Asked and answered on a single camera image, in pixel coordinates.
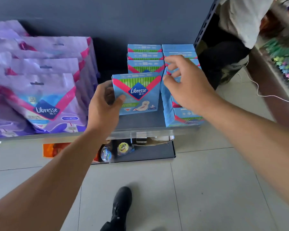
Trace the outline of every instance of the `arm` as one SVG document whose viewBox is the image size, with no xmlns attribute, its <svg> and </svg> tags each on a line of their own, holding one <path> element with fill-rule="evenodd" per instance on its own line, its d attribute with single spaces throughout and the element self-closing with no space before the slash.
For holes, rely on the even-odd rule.
<svg viewBox="0 0 289 231">
<path fill-rule="evenodd" d="M 124 97 L 109 106 L 104 99 L 111 93 L 109 84 L 111 81 L 97 87 L 90 103 L 86 131 L 0 199 L 0 231 L 61 229 L 93 158 L 119 121 Z"/>
<path fill-rule="evenodd" d="M 220 130 L 243 157 L 289 203 L 289 130 L 247 112 L 219 97 L 202 70 L 181 56 L 168 57 L 177 83 L 164 76 L 164 83 L 183 107 L 202 115 Z"/>
</svg>

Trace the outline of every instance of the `wire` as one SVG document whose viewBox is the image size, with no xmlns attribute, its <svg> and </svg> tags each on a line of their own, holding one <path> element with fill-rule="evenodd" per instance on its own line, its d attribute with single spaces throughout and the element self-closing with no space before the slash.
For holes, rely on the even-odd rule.
<svg viewBox="0 0 289 231">
<path fill-rule="evenodd" d="M 270 96 L 272 96 L 272 97 L 276 97 L 276 98 L 278 98 L 278 99 L 281 99 L 281 100 L 283 100 L 283 101 L 286 101 L 286 102 L 289 102 L 289 100 L 284 100 L 283 98 L 281 98 L 281 97 L 278 97 L 278 96 L 275 96 L 275 95 L 259 95 L 259 84 L 258 83 L 256 83 L 254 80 L 252 80 L 250 77 L 249 77 L 249 75 L 248 75 L 248 72 L 246 73 L 247 74 L 247 77 L 248 77 L 248 79 L 251 81 L 251 82 L 253 82 L 253 83 L 255 83 L 256 85 L 257 85 L 257 96 L 260 96 L 260 97 L 270 97 Z"/>
</svg>

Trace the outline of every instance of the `white shirt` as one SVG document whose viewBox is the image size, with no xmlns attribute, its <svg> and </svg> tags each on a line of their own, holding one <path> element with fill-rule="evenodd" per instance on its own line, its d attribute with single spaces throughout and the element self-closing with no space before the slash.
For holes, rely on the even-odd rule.
<svg viewBox="0 0 289 231">
<path fill-rule="evenodd" d="M 219 27 L 238 37 L 252 49 L 259 34 L 261 20 L 273 0 L 220 0 Z"/>
</svg>

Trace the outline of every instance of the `foot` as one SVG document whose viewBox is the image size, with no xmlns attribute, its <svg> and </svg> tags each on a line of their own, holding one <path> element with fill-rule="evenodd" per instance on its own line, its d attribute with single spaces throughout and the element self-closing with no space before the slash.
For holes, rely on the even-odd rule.
<svg viewBox="0 0 289 231">
<path fill-rule="evenodd" d="M 126 215 L 131 207 L 131 201 L 131 189 L 127 186 L 121 187 L 113 200 L 111 220 L 116 220 L 118 223 L 124 225 L 124 229 Z"/>
</svg>

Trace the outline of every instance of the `person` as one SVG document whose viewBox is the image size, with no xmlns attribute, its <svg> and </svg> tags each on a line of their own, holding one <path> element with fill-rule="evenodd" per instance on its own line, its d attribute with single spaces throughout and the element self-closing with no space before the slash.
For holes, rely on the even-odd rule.
<svg viewBox="0 0 289 231">
<path fill-rule="evenodd" d="M 222 68 L 244 59 L 254 47 L 261 20 L 273 0 L 220 0 L 220 14 L 213 14 L 202 40 L 208 49 L 198 60 L 209 83 L 217 89 Z"/>
<path fill-rule="evenodd" d="M 170 70 L 179 68 L 171 76 L 163 77 L 176 101 L 221 131 L 289 203 L 289 130 L 223 100 L 203 71 L 189 59 L 177 55 L 166 57 L 165 61 L 170 64 Z M 174 80 L 177 76 L 181 76 L 180 83 Z M 86 131 L 0 199 L 0 231 L 60 230 L 94 153 L 118 124 L 125 97 L 122 95 L 108 105 L 107 98 L 112 96 L 110 85 L 110 81 L 98 85 L 89 106 Z M 102 231 L 125 230 L 131 201 L 130 189 L 121 188 L 114 199 L 112 219 Z"/>
</svg>

